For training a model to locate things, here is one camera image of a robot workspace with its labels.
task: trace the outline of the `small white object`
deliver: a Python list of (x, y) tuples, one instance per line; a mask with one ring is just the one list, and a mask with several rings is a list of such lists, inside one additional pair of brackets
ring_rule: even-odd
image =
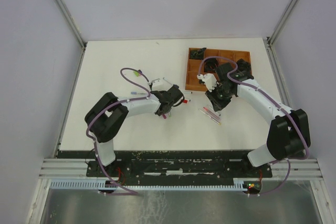
[(113, 139), (106, 143), (97, 143), (97, 150), (103, 166), (107, 166), (116, 160), (116, 155), (113, 150)]
[(186, 90), (181, 90), (181, 92), (184, 93), (184, 94), (192, 94), (193, 93), (191, 91), (186, 91)]
[(266, 164), (266, 163), (269, 163), (269, 162), (272, 162), (272, 161), (276, 160), (275, 157), (273, 157), (270, 154), (266, 144), (264, 144), (261, 147), (249, 152), (247, 154), (247, 157), (248, 157), (248, 160), (251, 162), (251, 164), (254, 167), (258, 167), (260, 165), (263, 165), (263, 164)]
[(174, 85), (172, 82), (168, 81), (166, 78), (163, 77), (162, 79), (168, 82), (170, 85)]
[[(119, 97), (118, 101), (125, 100), (123, 97)], [(143, 100), (137, 100), (137, 101), (132, 101), (129, 103), (124, 103), (123, 104), (125, 107), (128, 109), (128, 114), (126, 118), (129, 118), (134, 115), (140, 115), (140, 114), (145, 114), (145, 113), (155, 113), (159, 107), (160, 107), (160, 102), (159, 99), (151, 95), (149, 98), (143, 99)]]
[(206, 86), (206, 88), (212, 92), (215, 87), (217, 86), (217, 80), (216, 77), (212, 73), (207, 73), (205, 75), (198, 74), (197, 75), (198, 80), (202, 80)]
[(161, 79), (156, 79), (152, 81), (152, 90), (153, 91), (162, 91), (164, 90), (163, 81)]

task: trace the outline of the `metal frame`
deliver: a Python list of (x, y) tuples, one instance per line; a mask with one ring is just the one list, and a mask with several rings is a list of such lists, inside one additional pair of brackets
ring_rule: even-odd
[[(289, 16), (293, 12), (296, 4), (299, 0), (291, 0), (287, 5), (284, 13), (282, 14), (277, 26), (274, 29), (273, 34), (265, 40), (265, 47), (268, 53), (268, 57), (270, 60), (270, 64), (272, 67), (272, 71), (274, 73), (276, 84), (280, 93), (281, 100), (284, 104), (291, 106), (291, 100), (289, 98), (288, 90), (286, 88), (286, 84), (283, 79), (283, 75), (281, 73), (279, 63), (276, 57), (276, 53), (274, 50), (274, 43), (278, 39), (282, 29), (284, 28)], [(76, 73), (76, 78), (74, 81), (74, 85), (71, 91), (71, 96), (69, 99), (67, 113), (62, 125), (62, 129), (60, 132), (60, 136), (58, 139), (58, 143), (55, 146), (55, 155), (58, 151), (58, 146), (61, 141), (65, 124), (67, 121), (69, 108), (71, 105), (72, 97), (74, 94), (75, 86), (79, 76), (79, 70), (82, 64), (83, 55), (85, 52), (86, 43), (83, 40), (78, 27), (76, 26), (68, 8), (66, 7), (63, 0), (55, 0), (57, 6), (62, 12), (66, 22), (70, 26), (72, 32), (74, 33), (78, 43), (83, 48), (81, 59), (79, 62), (78, 70)], [(98, 189), (99, 186), (103, 186), (102, 182), (106, 180), (106, 178), (88, 178), (86, 177), (87, 164), (84, 159), (45, 159), (42, 165), (42, 169), (39, 175), (38, 184), (36, 187), (36, 191), (34, 193), (33, 202), (31, 204), (29, 215), (27, 217), (26, 223), (40, 223), (44, 205), (47, 199), (47, 195), (50, 187), (57, 188), (68, 188), (68, 189)], [(272, 166), (273, 178), (264, 178), (264, 180), (268, 181), (279, 181), (282, 180), (287, 172), (288, 165), (287, 162), (280, 162)], [(236, 178), (234, 179), (237, 184), (240, 181), (249, 181), (250, 178)], [(321, 170), (319, 168), (318, 162), (316, 159), (308, 159), (305, 161), (291, 160), (291, 172), (288, 180), (308, 180), (311, 183), (311, 187), (313, 189), (313, 194), (316, 199), (316, 203), (318, 206), (318, 210), (321, 215), (321, 219), (323, 223), (336, 223), (336, 217), (334, 209), (331, 205), (331, 200), (328, 195), (326, 185), (324, 183)], [(169, 189), (167, 187), (138, 187), (134, 189)], [(193, 187), (190, 188), (192, 190), (223, 190), (227, 188), (216, 187), (216, 188), (204, 188), (204, 187)]]
[[(40, 223), (44, 205), (49, 189), (106, 189), (104, 182), (106, 178), (88, 178), (86, 171), (87, 161), (93, 159), (45, 159), (40, 171), (38, 185), (34, 194), (34, 199), (29, 211), (27, 223)], [(316, 159), (291, 161), (291, 171), (288, 180), (308, 180), (311, 183), (313, 194), (316, 199), (318, 210), (323, 223), (336, 223), (335, 212), (326, 190), (319, 164)], [(286, 161), (272, 165), (273, 178), (264, 178), (267, 181), (281, 181), (287, 173), (288, 165)], [(235, 186), (194, 186), (194, 187), (162, 187), (135, 186), (135, 190), (235, 190), (242, 191), (243, 181), (251, 181), (251, 178), (234, 179)]]
[(273, 34), (268, 39), (268, 44), (270, 47), (275, 43), (275, 41), (278, 39), (282, 29), (284, 28), (289, 16), (293, 12), (294, 8), (296, 7), (299, 0), (291, 0), (289, 4), (286, 6), (286, 9), (284, 13), (282, 14), (278, 24), (275, 26)]
[(82, 38), (82, 36), (79, 32), (79, 29), (76, 26), (75, 21), (73, 20), (66, 4), (64, 3), (63, 0), (55, 0), (55, 3), (57, 4), (59, 10), (61, 11), (63, 17), (65, 18), (65, 20), (67, 22), (67, 24), (69, 25), (71, 31), (73, 32), (74, 36), (76, 37), (79, 45), (82, 48), (84, 48), (86, 43), (85, 43), (84, 39)]
[(53, 150), (53, 157), (54, 158), (56, 157), (57, 152), (59, 150), (60, 143), (62, 141), (62, 137), (63, 137), (63, 134), (64, 134), (65, 126), (67, 124), (68, 115), (69, 115), (70, 107), (71, 107), (71, 102), (72, 102), (72, 99), (74, 97), (73, 94), (75, 93), (75, 88), (76, 88), (76, 84), (77, 84), (77, 81), (78, 81), (80, 68), (81, 68), (82, 63), (83, 63), (83, 58), (84, 58), (85, 50), (86, 50), (86, 47), (83, 47), (81, 55), (80, 55), (80, 60), (79, 60), (79, 63), (78, 63), (78, 67), (77, 67), (77, 70), (76, 70), (76, 75), (75, 75), (74, 83), (73, 83), (72, 88), (71, 88), (71, 92), (70, 92), (70, 97), (69, 97), (66, 113), (65, 113), (65, 116), (64, 116), (64, 119), (63, 119), (63, 122), (62, 122), (61, 130), (60, 130), (60, 133), (59, 133), (59, 136), (58, 136), (58, 139), (57, 139), (57, 143), (55, 144), (55, 147), (54, 147), (54, 150)]
[(275, 78), (275, 82), (280, 94), (281, 101), (283, 102), (284, 105), (287, 105), (292, 108), (293, 104), (290, 100), (285, 80), (283, 78), (283, 74), (281, 72), (280, 65), (276, 53), (274, 51), (274, 47), (270, 46), (267, 40), (264, 40), (264, 44), (268, 55), (269, 63), (271, 65), (271, 69)]

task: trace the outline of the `purple tube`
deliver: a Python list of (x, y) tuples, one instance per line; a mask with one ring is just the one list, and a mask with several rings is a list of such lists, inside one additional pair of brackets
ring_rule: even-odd
[[(228, 77), (229, 80), (231, 80), (231, 81), (233, 81), (233, 82), (235, 82), (235, 83), (237, 83), (237, 84), (245, 85), (245, 86), (248, 86), (248, 87), (250, 87), (250, 88), (253, 88), (253, 89), (259, 91), (261, 94), (263, 94), (263, 96), (265, 96), (271, 103), (273, 103), (278, 109), (280, 109), (280, 111), (282, 111), (282, 112), (286, 115), (286, 117), (289, 119), (289, 121), (292, 123), (294, 129), (295, 129), (296, 132), (298, 133), (298, 135), (299, 135), (299, 137), (300, 137), (300, 140), (301, 140), (303, 146), (305, 147), (305, 149), (304, 149), (304, 150), (305, 150), (305, 155), (304, 155), (304, 157), (298, 157), (298, 158), (296, 158), (296, 159), (307, 159), (307, 158), (309, 157), (309, 149), (308, 149), (308, 146), (307, 146), (307, 144), (306, 144), (306, 141), (304, 140), (305, 138), (302, 136), (302, 133), (300, 132), (299, 127), (298, 127), (297, 124), (295, 123), (294, 119), (291, 117), (291, 115), (290, 115), (285, 109), (283, 109), (283, 108), (281, 107), (281, 105), (280, 105), (279, 103), (277, 103), (272, 97), (270, 97), (264, 90), (258, 89), (256, 86), (254, 86), (254, 85), (252, 85), (252, 84), (244, 83), (244, 82), (241, 82), (241, 81), (238, 81), (238, 80), (233, 79), (233, 78), (230, 76), (230, 74), (233, 73), (233, 72), (235, 72), (235, 71), (238, 69), (238, 65), (237, 65), (236, 62), (234, 62), (233, 60), (224, 58), (224, 57), (220, 57), (220, 56), (209, 56), (209, 57), (206, 57), (205, 59), (202, 60), (201, 64), (199, 65), (199, 68), (198, 68), (198, 74), (201, 74), (201, 69), (202, 69), (202, 65), (203, 65), (203, 63), (204, 63), (207, 59), (211, 59), (211, 58), (225, 59), (225, 60), (227, 60), (228, 62), (233, 63), (233, 64), (235, 65), (235, 69), (232, 70), (232, 71), (230, 71), (229, 73), (227, 73), (227, 77)], [(271, 163), (272, 163), (272, 164), (276, 164), (276, 163), (278, 163), (278, 162), (279, 162), (278, 160), (275, 160), (275, 161), (273, 161), (273, 162), (271, 162)], [(266, 195), (266, 194), (268, 194), (268, 193), (271, 193), (271, 192), (273, 192), (273, 191), (276, 191), (276, 190), (280, 189), (280, 188), (285, 184), (285, 182), (286, 182), (287, 179), (288, 179), (289, 173), (290, 173), (290, 162), (289, 162), (288, 159), (287, 159), (287, 163), (288, 163), (288, 171), (287, 171), (287, 174), (286, 174), (284, 180), (280, 183), (280, 185), (277, 186), (276, 188), (270, 190), (270, 191), (267, 191), (267, 192), (265, 192), (265, 193), (261, 193), (260, 195)]]
[(305, 138), (302, 136), (302, 133), (300, 132), (299, 130), (299, 127), (296, 125), (294, 119), (291, 117), (291, 115), (284, 109), (281, 108), (281, 105), (279, 103), (277, 103), (272, 97), (270, 97), (264, 90), (262, 89), (258, 89), (256, 86), (252, 85), (252, 84), (249, 84), (249, 83), (244, 83), (244, 82), (241, 82), (241, 81), (237, 81), (235, 79), (233, 79), (230, 74), (235, 72), (237, 69), (238, 69), (238, 65), (236, 62), (234, 62), (233, 60), (230, 60), (230, 59), (227, 59), (227, 58), (224, 58), (224, 57), (221, 57), (221, 56), (209, 56), (209, 57), (206, 57), (202, 60), (201, 64), (199, 65), (199, 68), (198, 68), (198, 74), (201, 74), (201, 69), (202, 69), (202, 65), (203, 63), (207, 60), (207, 59), (211, 59), (211, 58), (217, 58), (217, 59), (225, 59), (227, 60), (228, 62), (231, 62), (235, 65), (235, 69), (230, 71), (229, 73), (227, 73), (227, 77), (229, 80), (237, 83), (237, 84), (240, 84), (240, 85), (245, 85), (245, 86), (248, 86), (250, 88), (253, 88), (257, 91), (259, 91), (261, 94), (263, 94), (263, 96), (265, 96), (271, 103), (273, 103), (278, 109), (280, 109), (285, 115), (286, 117), (288, 117), (289, 121), (292, 123), (294, 129), (296, 130), (296, 132), (298, 133), (299, 137), (300, 137), (300, 140), (304, 146), (304, 150), (305, 150), (305, 155), (304, 157), (302, 158), (297, 158), (297, 159), (307, 159), (309, 157), (309, 149), (308, 149), (308, 146), (305, 142)]
[(120, 188), (124, 189), (125, 191), (127, 191), (127, 193), (112, 193), (112, 194), (109, 194), (109, 195), (111, 195), (111, 196), (113, 196), (113, 195), (116, 195), (116, 196), (117, 196), (117, 195), (137, 195), (138, 193), (137, 193), (136, 191), (130, 190), (130, 189), (128, 189), (128, 188), (126, 188), (126, 187), (124, 187), (124, 186), (118, 184), (118, 183), (115, 182), (115, 181), (111, 178), (111, 176), (106, 172), (106, 170), (105, 170), (105, 168), (104, 168), (104, 166), (103, 166), (103, 164), (102, 164), (102, 162), (101, 162), (101, 159), (100, 159), (100, 157), (99, 157), (99, 154), (98, 154), (97, 139), (96, 139), (94, 136), (91, 136), (91, 135), (89, 134), (89, 133), (90, 133), (90, 129), (91, 129), (91, 127), (93, 126), (93, 124), (96, 122), (96, 120), (97, 120), (101, 115), (103, 115), (107, 110), (109, 110), (110, 108), (112, 108), (112, 107), (114, 107), (114, 106), (116, 106), (116, 105), (118, 105), (118, 104), (120, 104), (120, 103), (123, 103), (123, 102), (128, 102), (128, 101), (139, 101), (139, 100), (147, 99), (148, 97), (151, 96), (151, 92), (150, 92), (148, 89), (146, 89), (144, 86), (141, 86), (141, 85), (139, 85), (139, 84), (137, 84), (137, 83), (135, 83), (135, 82), (129, 80), (128, 78), (126, 78), (125, 75), (122, 73), (123, 70), (132, 70), (132, 71), (135, 71), (135, 72), (139, 73), (140, 75), (144, 76), (144, 78), (146, 79), (147, 82), (149, 82), (148, 78), (147, 78), (143, 73), (141, 73), (141, 72), (139, 72), (138, 70), (135, 70), (135, 69), (133, 69), (133, 68), (123, 68), (123, 69), (120, 70), (120, 74), (121, 74), (121, 76), (122, 76), (126, 81), (128, 81), (128, 82), (132, 83), (133, 85), (135, 85), (135, 86), (137, 86), (137, 87), (139, 87), (139, 88), (145, 90), (145, 91), (148, 93), (148, 95), (145, 96), (145, 97), (136, 97), (136, 98), (130, 98), (130, 99), (128, 99), (128, 100), (118, 101), (118, 102), (115, 102), (115, 103), (113, 103), (113, 104), (107, 106), (105, 109), (103, 109), (102, 111), (100, 111), (100, 112), (98, 113), (98, 115), (96, 115), (96, 116), (93, 118), (93, 120), (89, 123), (88, 128), (86, 129), (86, 136), (89, 137), (89, 138), (91, 138), (91, 139), (93, 140), (93, 145), (94, 145), (94, 147), (95, 147), (94, 152), (95, 152), (95, 154), (96, 154), (96, 157), (97, 157), (97, 160), (98, 160), (98, 163), (99, 163), (99, 166), (100, 166), (101, 170), (103, 171), (103, 173), (105, 174), (105, 176), (112, 182), (112, 184), (113, 184), (114, 186), (120, 187)]

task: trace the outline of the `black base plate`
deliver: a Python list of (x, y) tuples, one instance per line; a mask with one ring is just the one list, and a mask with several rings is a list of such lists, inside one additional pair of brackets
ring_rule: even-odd
[[(124, 173), (128, 186), (233, 185), (233, 178), (271, 178), (269, 165), (244, 171), (240, 159), (249, 151), (115, 151), (106, 171)], [(93, 152), (59, 152), (57, 158), (94, 158)], [(105, 177), (97, 161), (88, 163), (87, 177)]]

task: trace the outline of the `pen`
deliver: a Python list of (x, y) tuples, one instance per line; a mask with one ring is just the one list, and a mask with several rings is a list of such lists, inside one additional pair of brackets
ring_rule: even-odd
[(213, 119), (210, 115), (208, 115), (207, 113), (205, 113), (203, 110), (201, 110), (201, 109), (198, 109), (198, 110), (201, 111), (203, 114), (205, 114), (207, 117), (209, 117), (212, 121), (214, 121), (218, 125), (221, 125), (220, 122), (218, 122), (217, 120)]
[(162, 78), (163, 80), (165, 80), (166, 82), (168, 82), (170, 85), (174, 85), (173, 83), (171, 83), (170, 81), (168, 81), (166, 78)]
[(206, 107), (203, 107), (205, 109), (206, 112), (208, 112), (211, 116), (213, 116), (215, 119), (217, 120), (221, 120), (221, 118), (216, 115), (215, 113), (211, 112), (209, 109), (207, 109)]

